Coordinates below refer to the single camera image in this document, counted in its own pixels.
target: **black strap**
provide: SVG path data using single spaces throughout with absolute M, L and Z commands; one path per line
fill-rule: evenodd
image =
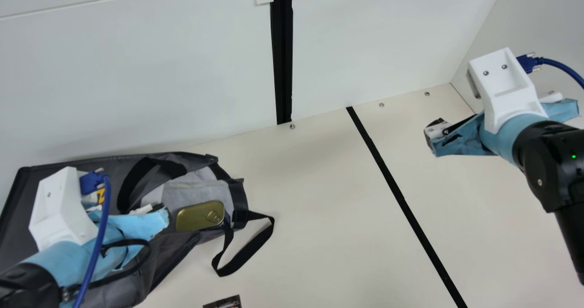
M 130 198 L 138 183 L 157 165 L 160 166 L 161 171 L 169 176 L 169 180 L 186 174 L 186 168 L 182 164 L 167 160 L 157 160 L 150 157 L 142 158 L 134 164 L 125 176 L 117 195 L 117 209 L 122 214 L 128 213 L 134 205 L 135 202 L 130 202 Z
M 230 262 L 225 264 L 225 266 L 221 267 L 221 269 L 218 269 L 217 267 L 219 266 L 219 261 L 221 260 L 221 257 L 223 256 L 225 250 L 227 250 L 227 247 L 231 244 L 231 241 L 233 240 L 233 229 L 231 227 L 225 229 L 225 242 L 223 243 L 223 251 L 219 252 L 219 254 L 217 254 L 215 258 L 213 258 L 213 261 L 211 262 L 211 266 L 213 266 L 213 269 L 215 269 L 215 272 L 217 272 L 217 275 L 219 275 L 219 277 L 231 275 L 232 273 L 240 269 L 248 260 L 250 260 L 250 258 L 255 254 L 255 252 L 257 252 L 257 250 L 259 250 L 261 246 L 263 246 L 263 244 L 270 239 L 271 234 L 274 232 L 275 219 L 273 217 L 252 211 L 243 210 L 234 211 L 233 214 L 234 222 L 259 220 L 264 218 L 268 218 L 271 222 L 271 225 L 266 227 L 259 234 L 255 235 L 254 238 L 252 238 L 239 252 L 237 252 L 237 254 L 233 257 L 233 259 Z

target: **cable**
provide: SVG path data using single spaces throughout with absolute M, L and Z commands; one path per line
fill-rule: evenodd
M 104 236 L 106 234 L 106 226 L 108 225 L 109 207 L 111 201 L 111 183 L 108 175 L 104 173 L 101 173 L 99 178 L 105 187 L 105 198 L 104 204 L 102 205 L 102 217 L 99 221 L 98 236 L 95 238 L 94 250 L 91 252 L 89 265 L 87 266 L 85 276 L 83 277 L 83 282 L 79 288 L 79 294 L 77 294 L 77 298 L 75 298 L 75 302 L 73 303 L 73 308 L 80 308 L 81 303 L 83 302 L 83 298 L 85 298 L 85 294 L 89 288 L 89 284 L 91 283 L 91 277 L 94 276 L 95 265 L 98 263 L 99 254 L 101 252 L 102 244 L 104 243 Z
M 536 60 L 538 60 L 537 62 L 540 63 L 539 65 L 542 65 L 542 64 L 551 65 L 553 67 L 557 67 L 557 68 L 561 69 L 565 73 L 568 73 L 572 77 L 572 79 L 575 79 L 576 82 L 578 82 L 578 84 L 582 87 L 582 89 L 584 89 L 584 78 L 582 78 L 576 71 L 574 71 L 572 68 L 570 68 L 566 64 L 560 63 L 559 61 L 550 60 L 549 58 L 543 58 L 543 57 L 536 58 Z
M 534 57 L 533 55 L 534 53 L 517 57 L 517 61 L 519 61 L 519 64 L 521 65 L 521 67 L 523 67 L 525 73 L 527 74 L 531 73 L 532 71 L 534 71 L 534 68 L 538 65 L 550 65 L 561 69 L 565 73 L 568 73 L 570 77 L 572 77 L 572 79 L 575 79 L 576 82 L 578 82 L 578 84 L 582 87 L 582 89 L 584 89 L 584 78 L 582 78 L 572 68 L 570 68 L 564 63 L 560 63 L 559 61 L 550 60 L 549 58 L 544 57 Z

